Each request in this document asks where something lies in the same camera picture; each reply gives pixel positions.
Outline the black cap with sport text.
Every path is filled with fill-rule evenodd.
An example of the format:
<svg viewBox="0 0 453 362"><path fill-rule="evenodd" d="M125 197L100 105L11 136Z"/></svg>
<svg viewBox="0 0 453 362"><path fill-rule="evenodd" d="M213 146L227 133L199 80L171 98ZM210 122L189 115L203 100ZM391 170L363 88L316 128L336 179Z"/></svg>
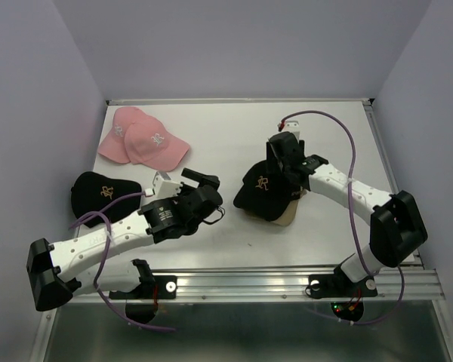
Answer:
<svg viewBox="0 0 453 362"><path fill-rule="evenodd" d="M242 179L233 205L251 217L270 222L279 218L288 204L299 198L302 187L282 175L267 173L267 161L254 164Z"/></svg>

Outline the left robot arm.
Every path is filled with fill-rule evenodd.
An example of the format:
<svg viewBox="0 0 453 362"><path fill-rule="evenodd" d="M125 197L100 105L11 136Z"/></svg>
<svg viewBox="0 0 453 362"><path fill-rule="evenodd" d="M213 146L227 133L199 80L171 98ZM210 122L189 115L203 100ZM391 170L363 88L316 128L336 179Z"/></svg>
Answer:
<svg viewBox="0 0 453 362"><path fill-rule="evenodd" d="M125 218L67 241L32 242L26 271L35 309L50 311L98 290L116 300L172 297L175 291L166 287L164 278L155 279L147 261L133 259L122 266L105 262L130 250L193 235L222 209L217 176L188 168L181 175L198 185L175 182L158 172L152 188L142 193L150 202Z"/></svg>

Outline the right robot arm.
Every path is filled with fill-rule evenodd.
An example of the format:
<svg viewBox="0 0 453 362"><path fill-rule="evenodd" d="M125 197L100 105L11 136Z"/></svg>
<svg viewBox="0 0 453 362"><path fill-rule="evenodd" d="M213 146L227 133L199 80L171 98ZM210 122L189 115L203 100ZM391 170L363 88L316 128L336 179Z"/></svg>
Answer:
<svg viewBox="0 0 453 362"><path fill-rule="evenodd" d="M342 261L331 274L310 275L306 287L312 299L351 296L376 297L374 276L382 268L396 268L427 240L427 230L414 197L367 186L339 171L328 160L306 156L293 133L269 138L267 163L288 181L325 196L347 208L369 226L369 242Z"/></svg>

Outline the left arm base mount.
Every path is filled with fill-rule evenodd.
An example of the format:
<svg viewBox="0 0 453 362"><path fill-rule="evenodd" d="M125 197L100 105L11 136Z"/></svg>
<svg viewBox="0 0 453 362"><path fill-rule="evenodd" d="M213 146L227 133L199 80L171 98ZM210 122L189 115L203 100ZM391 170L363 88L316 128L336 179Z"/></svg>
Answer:
<svg viewBox="0 0 453 362"><path fill-rule="evenodd" d="M141 282L131 292L109 292L112 301L125 301L125 316L140 324L151 322L159 311L159 302L176 299L177 277L156 275L154 282Z"/></svg>

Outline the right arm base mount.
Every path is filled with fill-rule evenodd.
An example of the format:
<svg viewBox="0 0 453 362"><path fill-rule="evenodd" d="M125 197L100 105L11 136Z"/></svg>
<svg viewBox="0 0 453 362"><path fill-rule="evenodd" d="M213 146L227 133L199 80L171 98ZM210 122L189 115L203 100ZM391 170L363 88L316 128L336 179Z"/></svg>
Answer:
<svg viewBox="0 0 453 362"><path fill-rule="evenodd" d="M311 299L332 299L333 317L351 325L360 322L364 314L363 300L378 295L373 278L366 277L353 283L348 277L338 274L310 275L304 290Z"/></svg>

